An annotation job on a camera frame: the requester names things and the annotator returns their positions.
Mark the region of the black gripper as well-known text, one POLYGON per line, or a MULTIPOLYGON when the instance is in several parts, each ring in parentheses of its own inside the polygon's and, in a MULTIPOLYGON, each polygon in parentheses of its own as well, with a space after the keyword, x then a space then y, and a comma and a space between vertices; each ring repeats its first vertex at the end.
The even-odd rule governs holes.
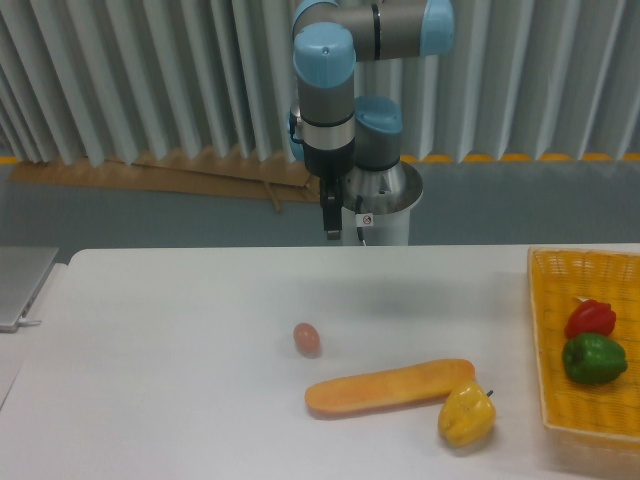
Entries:
POLYGON ((355 165, 354 152, 354 141, 332 150, 304 144, 305 167, 320 180, 324 231, 331 241, 341 239, 342 183, 355 165))

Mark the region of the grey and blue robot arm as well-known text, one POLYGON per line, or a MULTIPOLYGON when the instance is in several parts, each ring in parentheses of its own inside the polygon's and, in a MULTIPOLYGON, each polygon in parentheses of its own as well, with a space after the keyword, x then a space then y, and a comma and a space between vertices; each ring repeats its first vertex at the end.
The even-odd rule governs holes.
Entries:
POLYGON ((401 159, 400 106, 355 93, 359 62, 447 53, 448 1, 303 1, 292 22, 297 99, 287 131, 294 156, 319 180, 323 228, 345 245, 405 246, 423 182, 401 159))

